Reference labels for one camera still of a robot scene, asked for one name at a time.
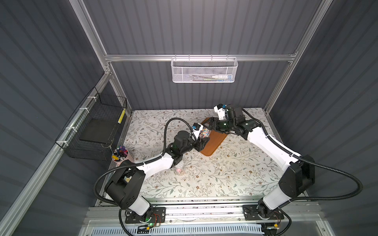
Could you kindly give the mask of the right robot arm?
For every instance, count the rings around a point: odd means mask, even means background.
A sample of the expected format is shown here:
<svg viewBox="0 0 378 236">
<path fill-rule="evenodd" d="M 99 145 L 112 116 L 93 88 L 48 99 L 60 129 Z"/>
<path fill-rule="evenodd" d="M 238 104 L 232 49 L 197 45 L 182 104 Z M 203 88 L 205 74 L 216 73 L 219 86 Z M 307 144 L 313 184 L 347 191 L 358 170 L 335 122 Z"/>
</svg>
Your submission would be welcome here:
<svg viewBox="0 0 378 236">
<path fill-rule="evenodd" d="M 211 130 L 233 132 L 242 137 L 264 151 L 283 171 L 278 185 L 258 202 L 257 211 L 261 218 L 269 218 L 315 183 L 315 167 L 308 163 L 313 159 L 307 156 L 299 160 L 300 154 L 269 135 L 260 120 L 252 115 L 246 119 L 244 115 L 248 112 L 245 109 L 219 104 L 214 111 L 218 117 L 210 119 Z"/>
</svg>

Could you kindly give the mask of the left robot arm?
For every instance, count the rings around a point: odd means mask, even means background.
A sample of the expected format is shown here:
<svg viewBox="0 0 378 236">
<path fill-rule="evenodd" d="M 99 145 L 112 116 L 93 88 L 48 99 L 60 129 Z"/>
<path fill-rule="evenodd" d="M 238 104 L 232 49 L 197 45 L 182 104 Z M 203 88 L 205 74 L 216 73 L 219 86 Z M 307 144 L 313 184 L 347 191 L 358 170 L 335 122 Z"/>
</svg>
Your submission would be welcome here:
<svg viewBox="0 0 378 236">
<path fill-rule="evenodd" d="M 204 128 L 195 131 L 196 140 L 187 131 L 180 131 L 158 160 L 143 163 L 139 167 L 123 167 L 116 170 L 104 190 L 122 210 L 131 210 L 141 221 L 148 221 L 153 214 L 152 205 L 140 194 L 144 181 L 161 171 L 177 167 L 185 153 L 195 149 L 202 151 L 210 141 L 211 131 Z"/>
</svg>

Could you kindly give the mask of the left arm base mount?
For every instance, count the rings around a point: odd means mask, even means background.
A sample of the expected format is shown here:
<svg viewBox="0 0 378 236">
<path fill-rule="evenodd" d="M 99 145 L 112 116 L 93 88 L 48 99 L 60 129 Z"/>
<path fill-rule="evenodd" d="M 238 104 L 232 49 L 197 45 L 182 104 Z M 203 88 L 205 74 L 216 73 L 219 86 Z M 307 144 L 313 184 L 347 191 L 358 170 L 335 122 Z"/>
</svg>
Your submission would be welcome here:
<svg viewBox="0 0 378 236">
<path fill-rule="evenodd" d="M 137 223 L 146 223 L 146 224 L 158 224 L 164 223 L 166 217 L 166 208 L 165 207 L 150 207 L 143 215 L 138 215 L 136 212 L 127 210 L 125 213 L 126 224 L 137 224 Z"/>
</svg>

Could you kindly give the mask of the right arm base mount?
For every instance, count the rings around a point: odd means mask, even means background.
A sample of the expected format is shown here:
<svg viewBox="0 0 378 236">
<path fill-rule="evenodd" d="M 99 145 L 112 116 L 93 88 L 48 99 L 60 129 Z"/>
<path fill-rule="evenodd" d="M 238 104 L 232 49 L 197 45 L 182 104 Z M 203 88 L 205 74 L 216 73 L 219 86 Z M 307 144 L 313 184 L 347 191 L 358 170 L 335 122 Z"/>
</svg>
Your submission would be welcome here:
<svg viewBox="0 0 378 236">
<path fill-rule="evenodd" d="M 278 220 L 285 218 L 284 214 L 279 209 L 271 210 L 265 206 L 258 205 L 243 205 L 243 214 L 245 220 Z"/>
</svg>

